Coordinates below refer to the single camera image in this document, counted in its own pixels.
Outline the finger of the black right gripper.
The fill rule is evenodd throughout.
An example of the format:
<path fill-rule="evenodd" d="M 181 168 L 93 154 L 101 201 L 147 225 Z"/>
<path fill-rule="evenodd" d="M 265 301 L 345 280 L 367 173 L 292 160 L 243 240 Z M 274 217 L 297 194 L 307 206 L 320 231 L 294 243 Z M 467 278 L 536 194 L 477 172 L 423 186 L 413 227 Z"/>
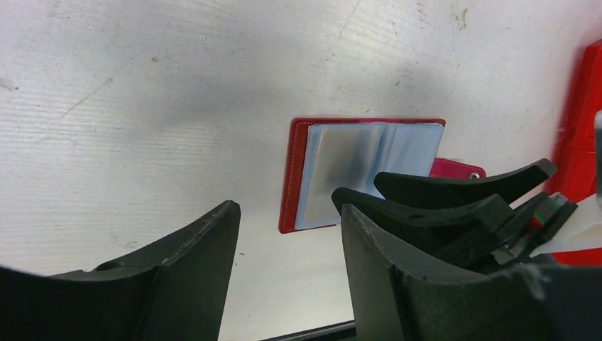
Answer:
<path fill-rule="evenodd" d="M 508 204 L 551 178 L 558 168 L 542 158 L 523 168 L 474 179 L 431 178 L 380 172 L 374 185 L 389 201 L 420 209 L 447 209 L 497 194 Z"/>
<path fill-rule="evenodd" d="M 515 234 L 515 211 L 499 195 L 468 205 L 420 209 L 348 188 L 332 202 L 352 205 L 378 227 L 449 264 L 475 264 Z"/>

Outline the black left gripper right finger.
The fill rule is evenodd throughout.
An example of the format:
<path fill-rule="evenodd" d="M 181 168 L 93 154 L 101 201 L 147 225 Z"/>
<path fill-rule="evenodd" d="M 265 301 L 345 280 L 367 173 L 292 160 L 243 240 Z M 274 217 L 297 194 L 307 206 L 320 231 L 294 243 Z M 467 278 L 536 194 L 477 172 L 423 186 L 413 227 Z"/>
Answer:
<path fill-rule="evenodd" d="M 353 206 L 342 239 L 360 340 L 600 340 L 601 268 L 535 262 L 491 274 L 453 266 Z"/>

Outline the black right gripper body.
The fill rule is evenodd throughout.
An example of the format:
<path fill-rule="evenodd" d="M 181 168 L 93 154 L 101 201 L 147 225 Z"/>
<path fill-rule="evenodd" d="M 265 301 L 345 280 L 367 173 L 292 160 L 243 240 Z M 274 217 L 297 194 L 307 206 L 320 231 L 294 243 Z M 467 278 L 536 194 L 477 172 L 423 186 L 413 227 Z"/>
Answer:
<path fill-rule="evenodd" d="M 530 221 L 506 245 L 491 254 L 498 264 L 524 264 L 531 253 L 552 240 L 578 205 L 560 192 L 547 196 L 533 211 Z"/>

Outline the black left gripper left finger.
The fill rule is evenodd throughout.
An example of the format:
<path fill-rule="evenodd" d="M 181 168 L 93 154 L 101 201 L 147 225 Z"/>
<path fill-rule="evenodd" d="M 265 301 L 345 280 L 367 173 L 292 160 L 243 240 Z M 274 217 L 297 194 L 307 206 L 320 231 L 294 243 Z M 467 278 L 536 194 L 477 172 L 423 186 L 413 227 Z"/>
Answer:
<path fill-rule="evenodd" d="M 241 209 L 227 200 L 91 271 L 1 269 L 2 340 L 216 340 Z"/>

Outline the red leather card holder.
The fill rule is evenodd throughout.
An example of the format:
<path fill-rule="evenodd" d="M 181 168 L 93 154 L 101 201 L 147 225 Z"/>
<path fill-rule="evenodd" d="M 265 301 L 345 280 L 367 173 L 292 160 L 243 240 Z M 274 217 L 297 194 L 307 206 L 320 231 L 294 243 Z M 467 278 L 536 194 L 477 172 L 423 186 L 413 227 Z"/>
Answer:
<path fill-rule="evenodd" d="M 339 223 L 331 195 L 339 187 L 380 196 L 380 172 L 477 179 L 479 166 L 437 157 L 443 119 L 300 117 L 290 125 L 278 230 Z"/>

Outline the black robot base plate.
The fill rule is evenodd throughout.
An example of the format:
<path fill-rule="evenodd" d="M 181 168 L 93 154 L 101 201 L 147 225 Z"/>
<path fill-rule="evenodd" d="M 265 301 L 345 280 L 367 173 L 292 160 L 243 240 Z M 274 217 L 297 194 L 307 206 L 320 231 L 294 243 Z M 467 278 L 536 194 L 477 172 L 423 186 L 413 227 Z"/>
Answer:
<path fill-rule="evenodd" d="M 357 340 L 355 321 L 350 320 L 303 330 L 287 335 L 271 337 L 263 341 L 352 341 Z"/>

